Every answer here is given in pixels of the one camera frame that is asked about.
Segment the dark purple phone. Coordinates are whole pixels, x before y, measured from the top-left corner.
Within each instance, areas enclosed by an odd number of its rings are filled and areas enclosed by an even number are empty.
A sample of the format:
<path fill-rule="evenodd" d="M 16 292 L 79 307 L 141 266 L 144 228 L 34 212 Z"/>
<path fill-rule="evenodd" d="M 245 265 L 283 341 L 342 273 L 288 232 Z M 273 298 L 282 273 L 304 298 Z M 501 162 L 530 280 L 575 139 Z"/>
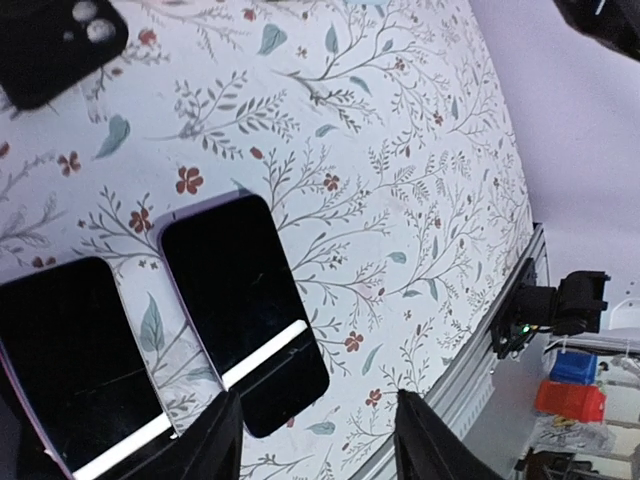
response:
<path fill-rule="evenodd" d="M 217 378 L 264 438 L 318 400 L 330 377 L 266 201 L 228 192 L 172 213 L 159 248 Z"/>

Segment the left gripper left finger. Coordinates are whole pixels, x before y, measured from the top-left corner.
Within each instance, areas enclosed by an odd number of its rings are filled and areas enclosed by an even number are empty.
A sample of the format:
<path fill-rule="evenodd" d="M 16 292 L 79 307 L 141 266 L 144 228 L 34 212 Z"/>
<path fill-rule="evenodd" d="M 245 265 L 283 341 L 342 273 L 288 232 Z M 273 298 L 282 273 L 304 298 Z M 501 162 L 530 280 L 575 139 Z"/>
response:
<path fill-rule="evenodd" d="M 219 394 L 190 427 L 127 479 L 233 480 L 239 477 L 243 415 L 239 395 Z"/>

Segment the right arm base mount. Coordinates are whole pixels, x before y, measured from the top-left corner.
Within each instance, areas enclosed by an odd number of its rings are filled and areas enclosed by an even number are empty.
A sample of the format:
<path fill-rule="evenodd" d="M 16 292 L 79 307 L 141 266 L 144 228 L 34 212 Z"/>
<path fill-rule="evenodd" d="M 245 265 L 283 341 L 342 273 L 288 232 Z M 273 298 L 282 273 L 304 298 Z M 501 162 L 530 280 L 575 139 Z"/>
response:
<path fill-rule="evenodd" d="M 535 326 L 547 324 L 554 295 L 554 287 L 537 284 L 534 259 L 526 258 L 490 324 L 492 348 L 499 360 L 519 353 L 536 334 Z"/>

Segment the black phone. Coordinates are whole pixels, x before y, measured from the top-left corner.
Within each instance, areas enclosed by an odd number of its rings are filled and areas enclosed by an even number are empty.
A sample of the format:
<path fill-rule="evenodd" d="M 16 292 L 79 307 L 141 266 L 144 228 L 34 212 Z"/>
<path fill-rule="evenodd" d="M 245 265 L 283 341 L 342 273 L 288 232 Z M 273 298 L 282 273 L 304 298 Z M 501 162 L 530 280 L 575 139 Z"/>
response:
<path fill-rule="evenodd" d="M 171 442 L 111 267 L 100 258 L 2 284 L 1 365 L 68 479 L 130 479 Z"/>

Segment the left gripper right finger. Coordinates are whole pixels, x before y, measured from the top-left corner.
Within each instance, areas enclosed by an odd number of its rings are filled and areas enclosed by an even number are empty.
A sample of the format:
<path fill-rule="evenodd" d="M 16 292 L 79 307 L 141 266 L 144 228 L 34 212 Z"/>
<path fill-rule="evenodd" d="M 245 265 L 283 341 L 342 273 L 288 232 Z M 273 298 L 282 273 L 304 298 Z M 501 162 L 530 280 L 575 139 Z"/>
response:
<path fill-rule="evenodd" d="M 416 392 L 397 392 L 393 442 L 398 479 L 501 479 Z"/>

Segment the black phone case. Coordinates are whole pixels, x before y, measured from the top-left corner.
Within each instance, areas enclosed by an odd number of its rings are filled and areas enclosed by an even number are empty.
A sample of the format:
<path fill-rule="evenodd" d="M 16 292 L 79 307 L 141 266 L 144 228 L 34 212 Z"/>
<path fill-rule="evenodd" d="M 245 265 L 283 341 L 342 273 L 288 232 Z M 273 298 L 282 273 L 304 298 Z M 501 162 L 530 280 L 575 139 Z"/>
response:
<path fill-rule="evenodd" d="M 128 38 L 109 1 L 3 1 L 1 89 L 19 110 L 40 108 L 119 56 Z"/>

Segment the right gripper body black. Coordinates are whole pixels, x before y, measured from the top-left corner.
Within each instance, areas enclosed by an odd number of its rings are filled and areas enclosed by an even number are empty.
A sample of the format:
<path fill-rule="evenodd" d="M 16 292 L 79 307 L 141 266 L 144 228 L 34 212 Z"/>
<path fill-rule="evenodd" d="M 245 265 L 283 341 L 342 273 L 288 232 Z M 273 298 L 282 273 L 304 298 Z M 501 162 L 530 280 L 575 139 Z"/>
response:
<path fill-rule="evenodd" d="M 565 22 L 605 48 L 639 61 L 637 0 L 554 0 Z"/>

